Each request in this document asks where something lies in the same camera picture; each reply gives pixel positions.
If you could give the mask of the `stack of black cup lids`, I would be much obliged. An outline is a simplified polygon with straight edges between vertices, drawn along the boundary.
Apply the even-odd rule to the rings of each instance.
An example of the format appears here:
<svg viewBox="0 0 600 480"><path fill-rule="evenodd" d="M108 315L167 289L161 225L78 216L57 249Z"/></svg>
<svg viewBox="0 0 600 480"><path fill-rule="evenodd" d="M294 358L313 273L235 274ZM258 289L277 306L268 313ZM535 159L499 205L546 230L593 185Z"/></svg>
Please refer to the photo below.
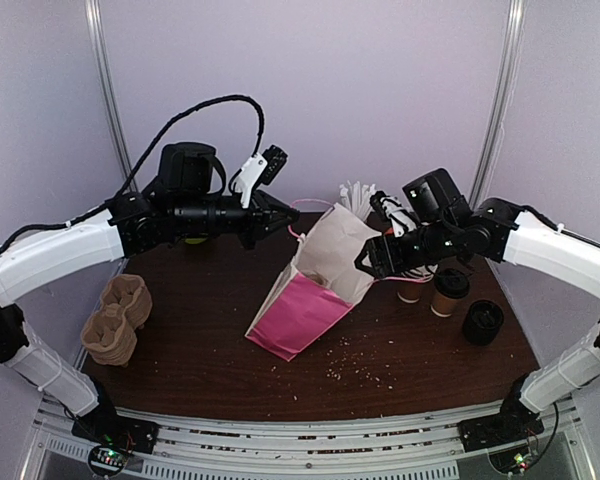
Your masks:
<svg viewBox="0 0 600 480"><path fill-rule="evenodd" d="M503 310L489 300L473 302L462 324L464 338L471 344L487 346L498 335L504 323Z"/></svg>

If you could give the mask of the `white pink paper bag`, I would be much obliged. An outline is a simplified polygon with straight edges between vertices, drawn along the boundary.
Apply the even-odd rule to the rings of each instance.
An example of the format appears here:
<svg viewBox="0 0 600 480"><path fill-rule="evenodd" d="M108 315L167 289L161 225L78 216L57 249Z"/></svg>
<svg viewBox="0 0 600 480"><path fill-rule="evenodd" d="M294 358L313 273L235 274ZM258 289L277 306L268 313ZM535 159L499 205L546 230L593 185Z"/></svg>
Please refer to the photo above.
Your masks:
<svg viewBox="0 0 600 480"><path fill-rule="evenodd" d="M245 338L289 362L336 325L378 282L354 259L379 234L335 203L311 229L295 234L297 250L281 271L248 327ZM317 272L326 287L309 280Z"/></svg>

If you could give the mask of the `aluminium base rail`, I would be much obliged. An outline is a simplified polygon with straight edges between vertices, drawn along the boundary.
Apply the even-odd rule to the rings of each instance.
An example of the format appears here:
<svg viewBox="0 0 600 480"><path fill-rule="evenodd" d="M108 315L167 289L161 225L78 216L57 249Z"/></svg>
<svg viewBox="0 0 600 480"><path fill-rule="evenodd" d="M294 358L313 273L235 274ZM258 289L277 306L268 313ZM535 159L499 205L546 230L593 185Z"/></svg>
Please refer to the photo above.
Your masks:
<svg viewBox="0 0 600 480"><path fill-rule="evenodd" d="M572 400L541 420L542 433L473 452L462 420L493 414L498 403L421 414L325 422L255 422L188 418L125 410L157 424L150 453L123 460L71 433L60 405L40 404L21 479L506 479L505 467L529 453L539 462L520 479L593 479Z"/></svg>

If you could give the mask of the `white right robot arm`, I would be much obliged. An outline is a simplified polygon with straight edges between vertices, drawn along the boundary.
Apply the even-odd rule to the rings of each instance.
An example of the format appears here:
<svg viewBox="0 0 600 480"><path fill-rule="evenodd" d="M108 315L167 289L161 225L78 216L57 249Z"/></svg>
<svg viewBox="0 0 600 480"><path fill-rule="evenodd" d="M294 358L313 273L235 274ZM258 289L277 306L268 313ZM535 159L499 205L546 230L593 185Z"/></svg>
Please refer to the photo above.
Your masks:
<svg viewBox="0 0 600 480"><path fill-rule="evenodd" d="M371 208L390 223L368 239L356 267L388 279L455 257L502 264L500 281L525 331L554 357L511 387L492 430L515 440L531 418L600 378L600 243L551 221L530 205L488 198L472 207L443 168L403 188L406 205L378 191Z"/></svg>

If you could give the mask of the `aluminium frame post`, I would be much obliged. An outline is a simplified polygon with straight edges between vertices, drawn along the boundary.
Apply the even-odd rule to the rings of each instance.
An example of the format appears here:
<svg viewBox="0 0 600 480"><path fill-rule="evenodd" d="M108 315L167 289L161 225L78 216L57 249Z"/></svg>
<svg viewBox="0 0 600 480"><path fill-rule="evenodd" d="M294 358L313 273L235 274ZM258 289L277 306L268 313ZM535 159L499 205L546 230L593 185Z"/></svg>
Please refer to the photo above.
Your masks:
<svg viewBox="0 0 600 480"><path fill-rule="evenodd" d="M133 168L128 153L121 117L117 105L113 77L111 74L105 32L102 23L101 6L97 0L84 2L87 29L96 64L100 90L105 106L105 117L112 139L115 158L120 166L124 180L127 180Z"/></svg>
<svg viewBox="0 0 600 480"><path fill-rule="evenodd" d="M515 88L523 37L526 1L511 0L503 47L487 128L479 156L469 203L477 207L487 196L504 140L504 121Z"/></svg>

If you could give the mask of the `single brown paper cup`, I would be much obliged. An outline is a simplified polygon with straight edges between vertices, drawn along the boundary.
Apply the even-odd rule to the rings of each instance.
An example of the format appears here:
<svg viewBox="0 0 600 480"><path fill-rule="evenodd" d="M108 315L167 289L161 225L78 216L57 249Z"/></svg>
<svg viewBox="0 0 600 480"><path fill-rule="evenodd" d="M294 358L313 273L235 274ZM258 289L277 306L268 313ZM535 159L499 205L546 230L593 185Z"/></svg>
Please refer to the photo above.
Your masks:
<svg viewBox="0 0 600 480"><path fill-rule="evenodd" d="M463 299L451 299L439 294L434 286L434 294L430 302L430 310L441 318L450 317Z"/></svg>

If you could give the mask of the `glass jar of straws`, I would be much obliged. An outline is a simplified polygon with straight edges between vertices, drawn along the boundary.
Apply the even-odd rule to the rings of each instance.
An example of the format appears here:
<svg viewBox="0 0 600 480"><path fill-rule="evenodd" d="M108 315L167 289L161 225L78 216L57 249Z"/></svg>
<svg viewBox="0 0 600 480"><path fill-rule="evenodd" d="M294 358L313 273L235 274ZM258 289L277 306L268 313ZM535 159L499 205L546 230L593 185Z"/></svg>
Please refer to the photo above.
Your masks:
<svg viewBox="0 0 600 480"><path fill-rule="evenodd" d="M371 197L375 193L375 184L347 181L339 186L339 203L358 219L366 222L372 211Z"/></svg>

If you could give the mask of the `stack of brown paper cups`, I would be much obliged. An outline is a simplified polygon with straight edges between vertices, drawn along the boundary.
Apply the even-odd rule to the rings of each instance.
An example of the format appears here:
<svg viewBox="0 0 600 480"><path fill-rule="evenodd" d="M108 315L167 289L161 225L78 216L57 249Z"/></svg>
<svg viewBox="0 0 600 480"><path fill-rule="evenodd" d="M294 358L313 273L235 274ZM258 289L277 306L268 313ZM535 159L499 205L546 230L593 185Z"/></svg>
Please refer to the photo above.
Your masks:
<svg viewBox="0 0 600 480"><path fill-rule="evenodd" d="M409 270L403 274L405 281L401 281L397 289L398 298L407 304L418 303L433 279L433 274L428 270Z"/></svg>

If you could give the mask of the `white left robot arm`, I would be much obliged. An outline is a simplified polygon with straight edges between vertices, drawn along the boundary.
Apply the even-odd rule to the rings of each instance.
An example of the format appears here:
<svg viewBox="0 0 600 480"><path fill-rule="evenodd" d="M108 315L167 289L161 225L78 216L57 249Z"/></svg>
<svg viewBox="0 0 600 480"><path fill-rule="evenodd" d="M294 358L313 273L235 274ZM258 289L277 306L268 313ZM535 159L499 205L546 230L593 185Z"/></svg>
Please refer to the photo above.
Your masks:
<svg viewBox="0 0 600 480"><path fill-rule="evenodd" d="M77 299L78 283L90 268L185 238L232 234L251 249L297 221L296 209L262 189L287 160L272 145L227 179L214 147L169 144L156 177L142 191L123 191L83 220L36 226L32 234L0 246L0 364L84 418L101 443L117 442L124 424L106 393L63 358L58 335L46 343L35 329L50 332L62 317L68 317L70 328L77 327L76 315L61 296ZM54 300L60 300L59 306L52 306Z"/></svg>

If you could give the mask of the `stack of pulp cup carriers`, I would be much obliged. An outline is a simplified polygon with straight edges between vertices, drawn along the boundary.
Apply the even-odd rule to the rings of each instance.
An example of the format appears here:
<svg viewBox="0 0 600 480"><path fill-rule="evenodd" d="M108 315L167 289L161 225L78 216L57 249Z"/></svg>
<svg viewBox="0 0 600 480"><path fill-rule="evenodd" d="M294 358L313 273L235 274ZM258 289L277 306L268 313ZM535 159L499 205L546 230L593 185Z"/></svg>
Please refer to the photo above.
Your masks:
<svg viewBox="0 0 600 480"><path fill-rule="evenodd" d="M145 326L152 309L153 300L141 276L114 277L82 329L82 346L99 365L127 367L137 346L136 331Z"/></svg>

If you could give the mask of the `aluminium frame post left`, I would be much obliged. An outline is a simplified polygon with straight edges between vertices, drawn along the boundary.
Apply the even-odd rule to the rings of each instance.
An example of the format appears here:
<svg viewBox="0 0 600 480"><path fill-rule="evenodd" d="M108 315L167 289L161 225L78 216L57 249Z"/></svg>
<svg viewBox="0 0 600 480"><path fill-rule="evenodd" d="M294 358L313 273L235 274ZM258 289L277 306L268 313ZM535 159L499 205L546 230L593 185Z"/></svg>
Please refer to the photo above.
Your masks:
<svg viewBox="0 0 600 480"><path fill-rule="evenodd" d="M112 139L115 158L120 166L124 180L127 180L133 168L128 153L121 117L117 105L113 77L111 74L105 32L102 23L101 6L97 0L84 2L87 29L96 64L100 90L105 106L105 117Z"/></svg>

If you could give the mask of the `single pulp cup carrier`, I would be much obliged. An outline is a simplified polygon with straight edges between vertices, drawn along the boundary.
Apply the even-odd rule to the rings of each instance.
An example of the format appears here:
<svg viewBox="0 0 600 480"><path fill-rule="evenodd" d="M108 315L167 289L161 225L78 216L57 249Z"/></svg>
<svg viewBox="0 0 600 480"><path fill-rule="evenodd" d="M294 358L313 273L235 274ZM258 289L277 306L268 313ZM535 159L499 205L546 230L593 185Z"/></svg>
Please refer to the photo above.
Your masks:
<svg viewBox="0 0 600 480"><path fill-rule="evenodd" d="M328 285L328 280L323 275L317 272L306 272L305 276L317 285L323 287L326 287Z"/></svg>

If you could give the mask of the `black cup lid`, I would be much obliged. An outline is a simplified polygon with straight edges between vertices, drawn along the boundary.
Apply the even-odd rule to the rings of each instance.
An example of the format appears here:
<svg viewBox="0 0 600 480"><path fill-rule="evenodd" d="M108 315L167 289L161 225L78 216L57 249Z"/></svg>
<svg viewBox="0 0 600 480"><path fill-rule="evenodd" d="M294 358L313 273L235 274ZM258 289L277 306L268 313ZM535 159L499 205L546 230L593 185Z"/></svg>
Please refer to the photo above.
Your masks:
<svg viewBox="0 0 600 480"><path fill-rule="evenodd" d="M445 268L434 275L436 291L451 299L463 299L470 292L470 280L467 274L455 268Z"/></svg>

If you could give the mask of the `aluminium frame post right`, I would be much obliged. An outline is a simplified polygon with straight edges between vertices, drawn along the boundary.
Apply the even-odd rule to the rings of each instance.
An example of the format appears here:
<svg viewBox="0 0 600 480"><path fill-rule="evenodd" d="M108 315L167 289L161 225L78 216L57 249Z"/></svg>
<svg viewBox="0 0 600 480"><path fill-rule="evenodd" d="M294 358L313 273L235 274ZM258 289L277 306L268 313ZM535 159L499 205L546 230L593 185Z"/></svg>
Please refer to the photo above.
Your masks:
<svg viewBox="0 0 600 480"><path fill-rule="evenodd" d="M469 203L477 207L487 196L504 140L504 121L515 88L523 37L526 1L511 0L503 47L487 128L479 156Z"/></svg>

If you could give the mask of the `green plastic bowl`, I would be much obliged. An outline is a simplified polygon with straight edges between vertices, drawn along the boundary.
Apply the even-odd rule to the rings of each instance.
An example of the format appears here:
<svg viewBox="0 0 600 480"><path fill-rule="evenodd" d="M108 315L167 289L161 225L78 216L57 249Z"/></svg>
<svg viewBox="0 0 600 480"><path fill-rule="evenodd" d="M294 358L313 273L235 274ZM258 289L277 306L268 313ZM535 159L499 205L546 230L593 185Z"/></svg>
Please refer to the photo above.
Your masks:
<svg viewBox="0 0 600 480"><path fill-rule="evenodd" d="M200 245L207 240L208 238L186 238L184 242L187 245Z"/></svg>

